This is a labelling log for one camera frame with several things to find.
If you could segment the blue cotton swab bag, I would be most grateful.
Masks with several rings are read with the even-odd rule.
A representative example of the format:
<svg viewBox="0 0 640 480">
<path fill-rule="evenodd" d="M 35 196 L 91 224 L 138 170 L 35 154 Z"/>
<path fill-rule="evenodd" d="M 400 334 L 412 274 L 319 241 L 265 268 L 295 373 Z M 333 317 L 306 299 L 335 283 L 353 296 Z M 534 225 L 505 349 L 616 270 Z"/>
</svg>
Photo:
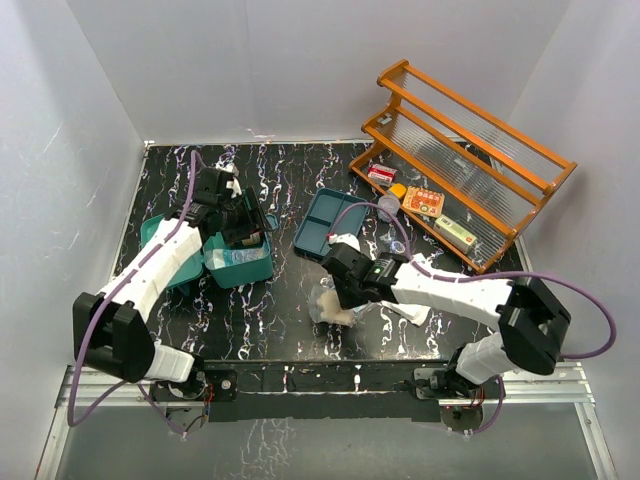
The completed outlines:
<svg viewBox="0 0 640 480">
<path fill-rule="evenodd" d="M 246 249 L 215 248 L 204 254 L 205 267 L 211 271 L 261 260 L 267 256 L 264 247 Z"/>
</svg>

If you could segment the amber medicine bottle orange cap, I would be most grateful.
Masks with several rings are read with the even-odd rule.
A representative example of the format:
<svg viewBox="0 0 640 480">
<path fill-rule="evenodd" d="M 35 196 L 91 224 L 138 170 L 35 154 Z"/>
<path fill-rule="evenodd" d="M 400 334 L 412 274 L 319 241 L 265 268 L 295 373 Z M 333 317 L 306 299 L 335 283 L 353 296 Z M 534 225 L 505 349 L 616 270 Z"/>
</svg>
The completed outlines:
<svg viewBox="0 0 640 480">
<path fill-rule="evenodd" d="M 242 239 L 240 244 L 243 247 L 251 247 L 254 245 L 259 245 L 262 241 L 262 237 L 260 233 L 253 233 L 249 237 Z"/>
</svg>

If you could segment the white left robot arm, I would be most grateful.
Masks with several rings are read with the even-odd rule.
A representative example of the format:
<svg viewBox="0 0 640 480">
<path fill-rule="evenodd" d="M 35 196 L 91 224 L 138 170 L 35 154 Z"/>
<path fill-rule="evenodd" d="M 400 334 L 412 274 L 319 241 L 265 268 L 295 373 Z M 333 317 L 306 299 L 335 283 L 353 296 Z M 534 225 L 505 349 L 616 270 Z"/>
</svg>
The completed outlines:
<svg viewBox="0 0 640 480">
<path fill-rule="evenodd" d="M 77 364 L 129 383 L 171 382 L 182 397 L 194 399 L 205 390 L 206 374 L 194 354 L 153 340 L 149 315 L 207 240 L 220 235 L 235 244 L 271 226 L 255 191 L 241 187 L 233 166 L 201 170 L 188 194 L 160 217 L 151 238 L 115 279 L 95 294 L 77 297 L 72 320 Z"/>
</svg>

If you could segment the blue divided tray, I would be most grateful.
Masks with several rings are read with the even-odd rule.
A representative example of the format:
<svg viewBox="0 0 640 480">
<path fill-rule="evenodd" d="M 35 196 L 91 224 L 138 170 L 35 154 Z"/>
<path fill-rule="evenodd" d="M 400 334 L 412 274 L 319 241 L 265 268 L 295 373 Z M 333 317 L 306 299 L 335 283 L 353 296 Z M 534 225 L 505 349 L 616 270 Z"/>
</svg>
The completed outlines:
<svg viewBox="0 0 640 480">
<path fill-rule="evenodd" d="M 367 206 L 354 207 L 338 225 L 335 225 L 335 221 L 351 205 L 364 202 L 362 198 L 341 191 L 319 189 L 294 236 L 295 251 L 308 258 L 321 260 L 329 251 L 327 238 L 331 232 L 358 236 L 368 214 Z"/>
</svg>

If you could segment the cotton balls clear bag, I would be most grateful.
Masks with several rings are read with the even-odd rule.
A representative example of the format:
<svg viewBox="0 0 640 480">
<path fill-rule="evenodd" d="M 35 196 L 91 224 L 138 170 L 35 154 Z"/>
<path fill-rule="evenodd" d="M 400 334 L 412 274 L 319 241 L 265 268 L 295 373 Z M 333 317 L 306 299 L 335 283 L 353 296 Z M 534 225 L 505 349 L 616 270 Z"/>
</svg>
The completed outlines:
<svg viewBox="0 0 640 480">
<path fill-rule="evenodd" d="M 312 288 L 308 301 L 309 316 L 315 324 L 352 327 L 369 309 L 370 305 L 363 305 L 345 310 L 335 289 L 318 285 Z"/>
</svg>

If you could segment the white gauze pack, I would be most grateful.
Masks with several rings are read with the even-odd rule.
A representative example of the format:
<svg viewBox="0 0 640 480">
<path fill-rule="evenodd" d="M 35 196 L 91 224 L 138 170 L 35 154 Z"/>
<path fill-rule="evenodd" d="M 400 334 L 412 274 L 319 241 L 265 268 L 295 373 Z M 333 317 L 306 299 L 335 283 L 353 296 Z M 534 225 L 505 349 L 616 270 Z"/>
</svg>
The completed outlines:
<svg viewBox="0 0 640 480">
<path fill-rule="evenodd" d="M 416 327 L 422 326 L 428 319 L 431 308 L 415 304 L 395 304 L 387 301 L 381 302 L 382 306 L 399 314 Z"/>
</svg>

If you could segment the orange wooden shelf rack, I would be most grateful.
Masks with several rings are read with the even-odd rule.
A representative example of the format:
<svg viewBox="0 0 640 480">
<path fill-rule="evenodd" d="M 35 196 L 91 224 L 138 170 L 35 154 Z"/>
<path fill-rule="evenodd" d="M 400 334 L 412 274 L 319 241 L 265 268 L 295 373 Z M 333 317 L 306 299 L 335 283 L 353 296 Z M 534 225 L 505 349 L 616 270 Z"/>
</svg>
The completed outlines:
<svg viewBox="0 0 640 480">
<path fill-rule="evenodd" d="M 457 246 L 436 219 L 402 210 L 417 225 L 485 273 L 516 242 L 577 165 L 429 77 L 402 59 L 377 79 L 386 105 L 362 125 L 371 146 L 350 170 L 377 192 L 374 164 L 395 170 L 395 182 L 443 194 L 442 213 L 475 241 Z"/>
</svg>

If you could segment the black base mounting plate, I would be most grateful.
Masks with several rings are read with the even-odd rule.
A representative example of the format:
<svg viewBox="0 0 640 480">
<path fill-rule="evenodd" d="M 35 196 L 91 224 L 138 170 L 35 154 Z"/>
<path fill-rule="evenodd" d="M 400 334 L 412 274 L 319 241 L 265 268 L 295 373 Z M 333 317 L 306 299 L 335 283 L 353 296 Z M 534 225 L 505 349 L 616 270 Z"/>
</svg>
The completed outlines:
<svg viewBox="0 0 640 480">
<path fill-rule="evenodd" d="M 262 419 L 440 420 L 438 402 L 409 382 L 432 360 L 207 360 L 214 385 L 213 422 Z"/>
</svg>

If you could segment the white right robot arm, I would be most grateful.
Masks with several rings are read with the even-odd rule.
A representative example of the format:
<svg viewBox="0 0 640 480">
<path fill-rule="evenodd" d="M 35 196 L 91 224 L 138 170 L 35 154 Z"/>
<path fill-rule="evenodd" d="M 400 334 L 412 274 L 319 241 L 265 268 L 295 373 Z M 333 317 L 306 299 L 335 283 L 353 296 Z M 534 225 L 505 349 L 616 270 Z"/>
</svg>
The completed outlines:
<svg viewBox="0 0 640 480">
<path fill-rule="evenodd" d="M 388 252 L 371 259 L 343 242 L 330 247 L 321 266 L 331 275 L 344 310 L 382 301 L 420 305 L 490 328 L 490 336 L 459 347 L 442 374 L 457 396 L 469 396 L 507 371 L 548 376 L 555 370 L 571 316 L 540 279 L 447 281 L 417 260 Z"/>
</svg>

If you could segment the clear measuring cup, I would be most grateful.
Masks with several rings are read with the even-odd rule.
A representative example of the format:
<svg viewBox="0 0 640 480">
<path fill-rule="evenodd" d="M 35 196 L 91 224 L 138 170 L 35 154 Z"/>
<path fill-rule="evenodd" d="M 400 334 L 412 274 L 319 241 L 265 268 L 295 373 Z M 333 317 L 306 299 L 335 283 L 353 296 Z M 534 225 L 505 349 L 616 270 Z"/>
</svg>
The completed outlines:
<svg viewBox="0 0 640 480">
<path fill-rule="evenodd" d="M 391 223 L 393 218 L 397 216 L 401 203 L 395 195 L 386 194 L 378 199 L 377 205 L 379 206 L 377 209 L 378 218 L 385 223 Z"/>
</svg>

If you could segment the teal medicine kit box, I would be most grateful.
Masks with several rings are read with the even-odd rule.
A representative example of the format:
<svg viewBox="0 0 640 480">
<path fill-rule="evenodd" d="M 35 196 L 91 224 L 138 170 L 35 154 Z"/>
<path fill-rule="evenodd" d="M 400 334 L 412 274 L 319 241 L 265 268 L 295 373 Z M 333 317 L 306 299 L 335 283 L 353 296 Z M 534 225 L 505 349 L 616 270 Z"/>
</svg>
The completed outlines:
<svg viewBox="0 0 640 480">
<path fill-rule="evenodd" d="M 273 259 L 269 236 L 262 234 L 260 242 L 251 247 L 232 248 L 220 233 L 210 237 L 201 252 L 194 254 L 174 275 L 167 288 L 197 280 L 207 269 L 217 285 L 230 289 L 267 280 L 273 275 Z"/>
</svg>

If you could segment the small green white box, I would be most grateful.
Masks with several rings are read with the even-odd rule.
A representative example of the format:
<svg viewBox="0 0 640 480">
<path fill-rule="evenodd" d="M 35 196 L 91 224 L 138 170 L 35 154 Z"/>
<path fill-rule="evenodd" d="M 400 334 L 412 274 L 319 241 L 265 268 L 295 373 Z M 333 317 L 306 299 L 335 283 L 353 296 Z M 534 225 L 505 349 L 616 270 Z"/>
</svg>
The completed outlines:
<svg viewBox="0 0 640 480">
<path fill-rule="evenodd" d="M 434 229 L 463 254 L 468 254 L 477 242 L 477 237 L 474 234 L 445 215 L 441 215 L 435 220 Z"/>
</svg>

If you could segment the red white medicine box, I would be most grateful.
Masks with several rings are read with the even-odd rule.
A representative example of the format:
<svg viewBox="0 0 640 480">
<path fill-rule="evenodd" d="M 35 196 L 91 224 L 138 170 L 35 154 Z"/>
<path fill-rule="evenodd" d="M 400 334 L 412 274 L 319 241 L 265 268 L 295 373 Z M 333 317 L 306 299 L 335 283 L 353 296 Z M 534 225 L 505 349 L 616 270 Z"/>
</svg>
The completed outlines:
<svg viewBox="0 0 640 480">
<path fill-rule="evenodd" d="M 397 170 L 381 164 L 374 163 L 367 170 L 367 177 L 379 185 L 390 187 L 393 185 Z"/>
</svg>

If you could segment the aluminium frame rail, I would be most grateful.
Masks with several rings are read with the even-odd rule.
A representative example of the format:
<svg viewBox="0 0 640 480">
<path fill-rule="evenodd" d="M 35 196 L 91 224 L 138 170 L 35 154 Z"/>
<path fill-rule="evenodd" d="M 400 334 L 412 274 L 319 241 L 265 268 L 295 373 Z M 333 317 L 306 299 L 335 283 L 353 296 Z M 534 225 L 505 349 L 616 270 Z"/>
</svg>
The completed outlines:
<svg viewBox="0 0 640 480">
<path fill-rule="evenodd" d="M 503 402 L 488 400 L 481 432 L 457 402 L 405 392 L 363 392 L 370 366 L 337 385 L 299 374 L 248 380 L 233 402 L 203 419 L 196 403 L 176 403 L 173 433 L 126 387 L 76 428 L 60 400 L 40 479 L 614 479 L 582 372 L 554 379 L 511 375 Z"/>
</svg>

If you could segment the clear tape roll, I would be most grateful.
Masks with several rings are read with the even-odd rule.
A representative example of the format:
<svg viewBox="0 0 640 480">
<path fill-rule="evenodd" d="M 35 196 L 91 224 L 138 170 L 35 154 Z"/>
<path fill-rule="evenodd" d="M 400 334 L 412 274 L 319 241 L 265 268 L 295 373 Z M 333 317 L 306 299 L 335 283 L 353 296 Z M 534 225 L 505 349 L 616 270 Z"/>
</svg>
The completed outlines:
<svg viewBox="0 0 640 480">
<path fill-rule="evenodd" d="M 406 252 L 406 247 L 403 242 L 394 240 L 390 244 L 390 251 L 394 254 L 402 255 Z"/>
</svg>

